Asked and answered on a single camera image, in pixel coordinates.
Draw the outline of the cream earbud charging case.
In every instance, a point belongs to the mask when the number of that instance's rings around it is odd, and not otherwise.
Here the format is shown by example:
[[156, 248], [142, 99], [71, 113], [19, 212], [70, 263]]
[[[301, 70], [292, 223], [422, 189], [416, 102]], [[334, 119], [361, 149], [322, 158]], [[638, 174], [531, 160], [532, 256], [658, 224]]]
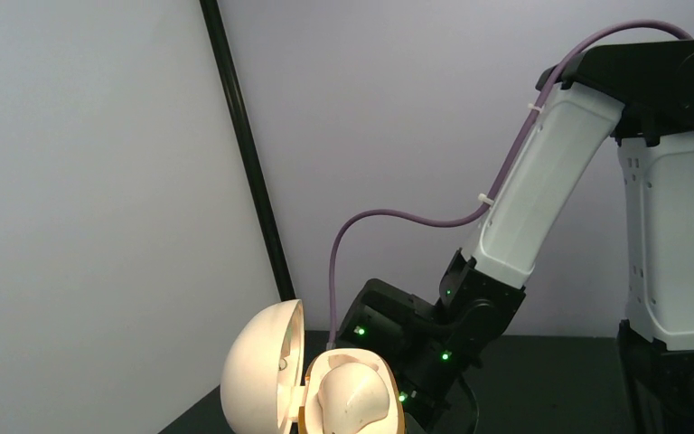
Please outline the cream earbud charging case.
[[223, 414], [236, 433], [325, 433], [318, 391], [323, 377], [344, 363], [376, 370], [390, 394], [389, 416], [359, 433], [404, 433], [402, 399], [389, 365], [363, 349], [327, 350], [305, 363], [304, 310], [289, 300], [258, 312], [226, 357], [221, 376]]

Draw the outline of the white earbud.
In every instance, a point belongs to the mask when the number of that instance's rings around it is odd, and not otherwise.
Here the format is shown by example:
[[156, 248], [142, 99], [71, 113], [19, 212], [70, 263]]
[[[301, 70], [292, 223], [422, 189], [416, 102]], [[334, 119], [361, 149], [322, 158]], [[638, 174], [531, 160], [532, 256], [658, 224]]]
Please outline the white earbud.
[[389, 416], [390, 394], [378, 372], [351, 362], [332, 368], [318, 391], [325, 433], [359, 433]]

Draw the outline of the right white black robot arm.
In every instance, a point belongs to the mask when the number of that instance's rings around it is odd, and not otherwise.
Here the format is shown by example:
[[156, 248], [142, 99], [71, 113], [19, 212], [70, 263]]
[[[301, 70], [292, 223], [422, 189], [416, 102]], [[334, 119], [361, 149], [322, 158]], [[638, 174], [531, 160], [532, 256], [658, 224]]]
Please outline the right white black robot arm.
[[606, 140], [626, 207], [627, 300], [618, 354], [640, 433], [694, 433], [694, 38], [586, 42], [537, 82], [474, 234], [429, 302], [368, 280], [330, 344], [380, 354], [408, 412], [428, 422], [466, 368], [508, 328], [539, 254]]

